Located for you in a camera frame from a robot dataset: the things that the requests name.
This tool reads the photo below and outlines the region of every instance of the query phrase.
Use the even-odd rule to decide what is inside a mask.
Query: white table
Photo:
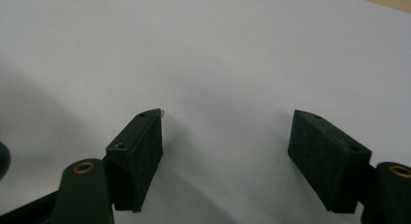
[[[287,155],[295,109],[411,165],[411,15],[364,0],[0,0],[0,214],[162,108],[142,213],[116,223],[360,223]]]

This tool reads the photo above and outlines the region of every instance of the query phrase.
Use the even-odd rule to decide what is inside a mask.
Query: white surface
[[[163,118],[142,213],[116,223],[360,223],[287,155],[294,109],[411,165],[411,15],[363,0],[0,0],[0,213]]]

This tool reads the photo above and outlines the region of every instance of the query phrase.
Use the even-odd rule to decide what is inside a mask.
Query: hole
[[[394,173],[398,176],[411,178],[411,170],[408,169],[408,168],[405,168],[404,166],[392,165],[392,166],[390,166],[390,170],[391,170],[392,173]]]
[[[124,143],[118,143],[118,144],[115,144],[114,147],[116,147],[116,148],[125,148],[126,145]]]
[[[349,148],[351,151],[355,151],[355,152],[357,152],[357,151],[360,150],[357,146],[353,146],[353,145],[348,146],[348,148]]]
[[[93,168],[94,168],[94,163],[84,162],[84,163],[77,164],[73,168],[73,172],[75,174],[85,174],[85,173],[88,173],[88,172],[92,171]]]

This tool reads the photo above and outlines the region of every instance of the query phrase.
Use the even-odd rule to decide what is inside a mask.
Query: black plastic part
[[[138,114],[107,146],[106,153],[115,209],[141,211],[163,155],[161,110]]]
[[[9,170],[10,151],[0,142],[0,180]]]
[[[101,160],[81,160],[64,170],[51,223],[113,223],[106,171]]]
[[[50,223],[57,192],[17,208],[0,216],[1,224],[47,224]]]
[[[396,163],[376,168],[377,193],[388,224],[411,223],[411,169]]]
[[[295,111],[288,153],[328,211],[355,211],[369,149],[321,116]]]

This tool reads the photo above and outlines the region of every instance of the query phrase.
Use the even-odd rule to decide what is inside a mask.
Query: brass insert
[[[392,173],[396,174],[397,176],[411,178],[411,170],[409,168],[400,165],[392,165],[389,167],[389,169]]]
[[[73,173],[75,173],[75,174],[85,174],[85,173],[88,173],[88,172],[92,171],[93,168],[94,168],[94,163],[92,163],[92,162],[83,162],[83,163],[77,164],[73,168]]]

